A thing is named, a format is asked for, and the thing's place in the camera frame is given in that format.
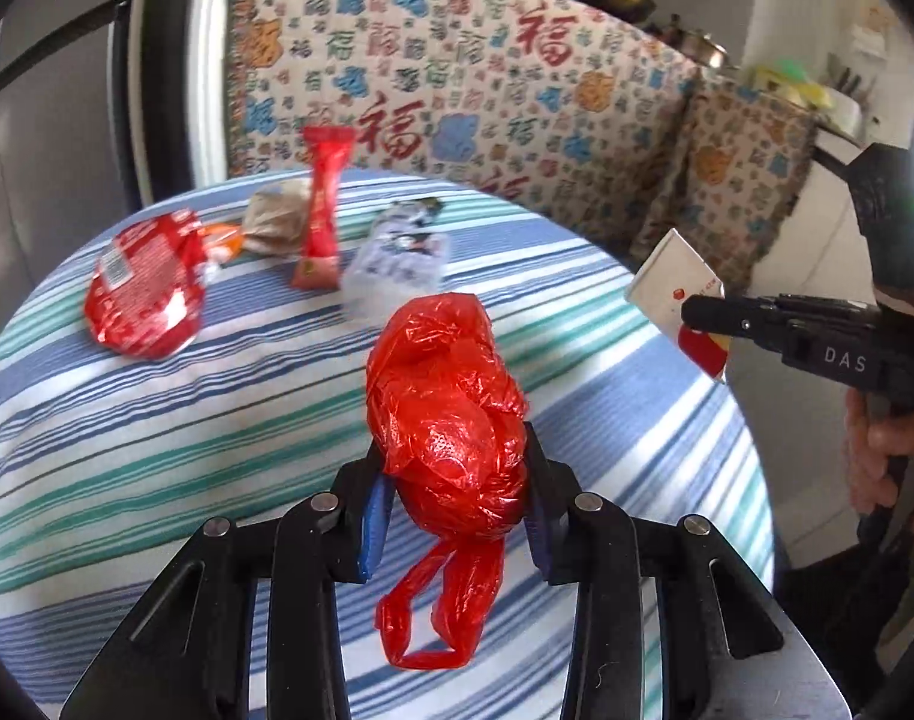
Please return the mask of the right hand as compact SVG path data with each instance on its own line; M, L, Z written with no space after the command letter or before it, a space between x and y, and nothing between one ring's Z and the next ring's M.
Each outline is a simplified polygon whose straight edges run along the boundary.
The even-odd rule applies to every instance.
M850 504L868 515L875 507L893 507L898 483L888 470L891 457L914 455L914 413L872 422L864 395L846 395L846 479Z

